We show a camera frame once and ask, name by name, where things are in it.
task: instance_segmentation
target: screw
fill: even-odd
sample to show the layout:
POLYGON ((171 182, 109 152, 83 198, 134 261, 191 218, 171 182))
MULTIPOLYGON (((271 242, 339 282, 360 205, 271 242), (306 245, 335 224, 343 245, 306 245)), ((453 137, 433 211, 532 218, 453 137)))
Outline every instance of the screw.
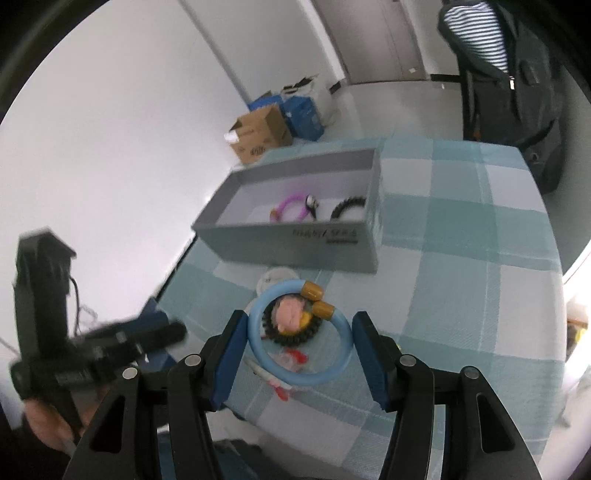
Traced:
POLYGON ((400 357, 400 363, 405 367, 414 367, 417 364, 417 359, 412 355, 403 355, 400 357))
POLYGON ((137 374, 138 369, 135 367, 128 367, 125 370, 123 370, 123 378, 126 380, 131 380, 132 378, 135 378, 137 374))
POLYGON ((201 357, 196 354, 189 355, 185 359, 185 365, 187 365, 188 367, 196 367, 200 363, 201 363, 201 357))
POLYGON ((474 367, 466 367, 464 369, 464 375, 472 380, 477 379, 480 376, 480 372, 474 367))

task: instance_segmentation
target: pink toy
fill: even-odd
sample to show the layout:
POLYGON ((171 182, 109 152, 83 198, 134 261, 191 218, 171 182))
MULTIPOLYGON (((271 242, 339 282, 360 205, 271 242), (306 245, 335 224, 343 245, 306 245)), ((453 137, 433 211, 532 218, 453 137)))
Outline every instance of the pink toy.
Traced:
POLYGON ((275 311, 275 322, 279 332, 297 332, 300 330, 300 319, 306 302, 298 297, 286 296, 278 302, 275 311))
POLYGON ((316 220, 316 209, 318 208, 318 201, 312 195, 305 195, 303 193, 296 193, 288 196, 276 208, 271 210, 269 220, 271 222, 281 222, 283 220, 283 210, 294 202, 303 202, 304 206, 301 208, 300 214, 296 217, 296 222, 301 222, 309 214, 316 220))

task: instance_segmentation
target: cardboard box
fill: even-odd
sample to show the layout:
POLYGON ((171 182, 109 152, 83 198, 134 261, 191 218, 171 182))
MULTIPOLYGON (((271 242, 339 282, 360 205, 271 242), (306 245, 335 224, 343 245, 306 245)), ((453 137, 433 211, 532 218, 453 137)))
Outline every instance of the cardboard box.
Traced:
POLYGON ((261 265, 375 273, 382 243, 379 156, 373 148, 310 155, 233 171, 193 224, 221 259, 261 265), (318 220, 295 219, 302 205, 271 223, 269 213, 294 193, 314 195, 318 220), (330 220, 332 210, 352 196, 364 208, 330 220))
POLYGON ((245 164, 256 162, 270 148, 293 143, 277 105, 268 105, 242 115, 224 137, 245 164))
POLYGON ((279 94, 273 95, 272 92, 269 90, 268 92, 263 93, 256 100, 249 103, 248 109, 251 112, 253 112, 254 110, 257 110, 263 106, 273 105, 273 104, 278 105, 279 108, 281 109, 282 103, 283 103, 283 98, 281 97, 281 95, 279 95, 279 94))

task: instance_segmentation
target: pink ring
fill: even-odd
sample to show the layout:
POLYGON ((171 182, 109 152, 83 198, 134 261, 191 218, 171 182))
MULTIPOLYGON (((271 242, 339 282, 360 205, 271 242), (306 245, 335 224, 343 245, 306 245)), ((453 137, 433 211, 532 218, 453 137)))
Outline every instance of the pink ring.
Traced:
POLYGON ((288 196, 283 202, 281 202, 276 208, 271 210, 270 220, 271 222, 281 222, 283 217, 283 210, 290 204, 294 202, 304 202, 304 206, 301 209, 300 214, 295 219, 296 222, 301 222, 306 216, 308 215, 309 210, 306 207, 306 197, 303 193, 295 193, 293 195, 288 196))

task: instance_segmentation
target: white wall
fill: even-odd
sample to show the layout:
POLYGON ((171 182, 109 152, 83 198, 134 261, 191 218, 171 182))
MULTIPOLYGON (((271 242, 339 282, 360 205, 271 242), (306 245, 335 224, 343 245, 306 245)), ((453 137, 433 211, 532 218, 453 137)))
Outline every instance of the white wall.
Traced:
POLYGON ((322 20, 320 19, 320 15, 316 11, 316 7, 312 3, 312 0, 298 0, 298 2, 300 3, 302 11, 308 18, 308 22, 310 22, 310 25, 314 29, 314 34, 322 46, 324 55, 326 55, 335 78, 337 81, 343 80, 346 77, 345 69, 339 60, 339 55, 336 52, 335 46, 333 45, 332 40, 330 39, 330 36, 326 31, 322 20))
POLYGON ((566 162, 558 189, 545 195, 544 202, 566 272, 591 239, 591 104, 563 71, 566 162))
POLYGON ((307 75, 328 86, 341 79, 297 1, 181 1, 248 100, 307 75))
MULTIPOLYGON (((137 314, 236 163, 246 107, 175 0, 112 0, 27 82, 0 125, 0 336, 17 344, 18 235, 50 226, 101 319, 137 314)), ((0 400, 20 407, 0 345, 0 400)))
POLYGON ((417 37, 427 74, 457 75, 456 56, 437 30, 441 0, 401 1, 417 37))

